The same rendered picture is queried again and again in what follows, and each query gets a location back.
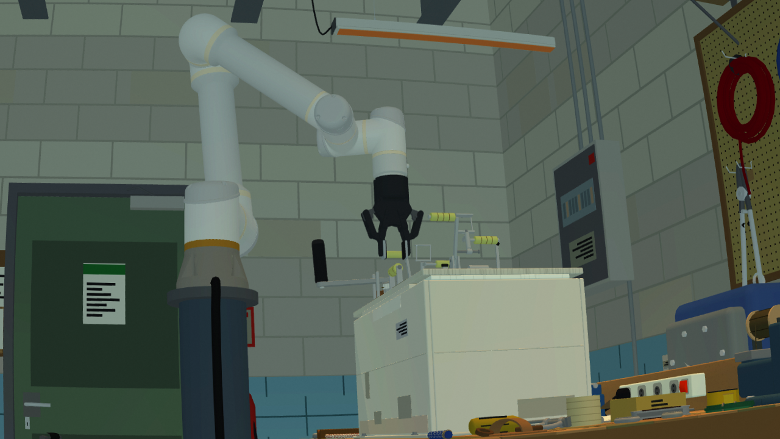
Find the fluorescent light fixture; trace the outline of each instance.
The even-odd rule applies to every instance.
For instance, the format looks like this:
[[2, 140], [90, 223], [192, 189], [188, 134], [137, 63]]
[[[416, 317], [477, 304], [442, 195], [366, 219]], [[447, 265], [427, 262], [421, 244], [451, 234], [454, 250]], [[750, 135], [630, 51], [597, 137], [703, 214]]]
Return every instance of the fluorescent light fixture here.
[[552, 52], [555, 48], [555, 38], [553, 37], [515, 34], [514, 32], [498, 30], [352, 18], [336, 18], [333, 21], [331, 33], [336, 35], [437, 41], [461, 45], [516, 48], [535, 52]]

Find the green header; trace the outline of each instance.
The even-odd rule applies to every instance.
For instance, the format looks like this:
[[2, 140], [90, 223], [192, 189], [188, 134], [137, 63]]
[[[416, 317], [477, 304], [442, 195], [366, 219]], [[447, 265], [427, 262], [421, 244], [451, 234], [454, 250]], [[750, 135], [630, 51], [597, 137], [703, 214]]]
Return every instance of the green header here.
[[125, 274], [125, 264], [84, 264], [84, 274]]

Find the ceiling beam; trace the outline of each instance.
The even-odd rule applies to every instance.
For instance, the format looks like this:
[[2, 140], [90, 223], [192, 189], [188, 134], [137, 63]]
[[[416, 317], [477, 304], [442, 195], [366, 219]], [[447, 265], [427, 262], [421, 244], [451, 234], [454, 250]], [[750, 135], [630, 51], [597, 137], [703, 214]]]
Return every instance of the ceiling beam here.
[[19, 0], [23, 20], [48, 20], [46, 0]]
[[419, 24], [435, 24], [441, 26], [449, 18], [460, 0], [420, 0], [422, 15]]
[[230, 23], [257, 24], [261, 9], [263, 9], [263, 0], [236, 0]]

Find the white robotic arm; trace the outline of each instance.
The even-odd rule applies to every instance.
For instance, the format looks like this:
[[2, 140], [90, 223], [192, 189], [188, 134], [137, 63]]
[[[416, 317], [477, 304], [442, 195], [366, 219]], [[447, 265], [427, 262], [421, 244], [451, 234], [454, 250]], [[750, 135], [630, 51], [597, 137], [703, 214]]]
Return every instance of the white robotic arm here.
[[[193, 89], [199, 94], [206, 180], [236, 181], [235, 175], [238, 175], [236, 183], [243, 189], [232, 92], [238, 84], [237, 79], [241, 78], [316, 128], [321, 155], [372, 154], [374, 208], [361, 214], [366, 231], [377, 241], [379, 255], [386, 257], [385, 232], [388, 227], [397, 227], [404, 240], [404, 253], [411, 253], [409, 241], [417, 237], [423, 213], [412, 210], [409, 204], [406, 129], [401, 110], [381, 107], [371, 112], [370, 119], [355, 121], [352, 108], [344, 98], [323, 91], [244, 41], [236, 29], [209, 14], [187, 20], [179, 33], [179, 47], [190, 63]], [[214, 79], [198, 80], [201, 77]], [[234, 143], [235, 147], [222, 158], [219, 145]], [[241, 199], [248, 199], [248, 192], [246, 195]], [[372, 221], [374, 215], [380, 222], [378, 232]], [[406, 223], [409, 216], [414, 220], [411, 232]]]

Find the red framed sign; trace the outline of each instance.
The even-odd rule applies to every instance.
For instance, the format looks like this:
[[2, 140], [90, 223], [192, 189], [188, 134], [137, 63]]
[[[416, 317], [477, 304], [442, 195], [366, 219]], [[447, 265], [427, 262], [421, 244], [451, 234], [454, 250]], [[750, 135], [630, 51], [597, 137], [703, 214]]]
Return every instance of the red framed sign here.
[[246, 346], [254, 348], [254, 308], [246, 309]]

